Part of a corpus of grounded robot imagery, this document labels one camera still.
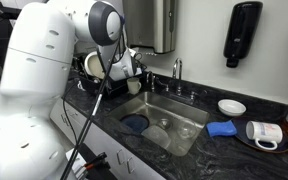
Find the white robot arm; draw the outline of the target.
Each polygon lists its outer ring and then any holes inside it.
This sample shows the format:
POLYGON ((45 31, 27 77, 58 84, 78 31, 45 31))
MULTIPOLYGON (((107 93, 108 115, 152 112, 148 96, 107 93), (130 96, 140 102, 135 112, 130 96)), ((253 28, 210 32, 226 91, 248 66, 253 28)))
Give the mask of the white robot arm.
POLYGON ((20 10, 8 43, 0 82, 0 180, 60 180, 71 160, 50 123, 64 94, 74 45, 93 42, 109 80, 135 75, 127 51, 118 52, 123 21, 99 0, 0 0, 20 10))

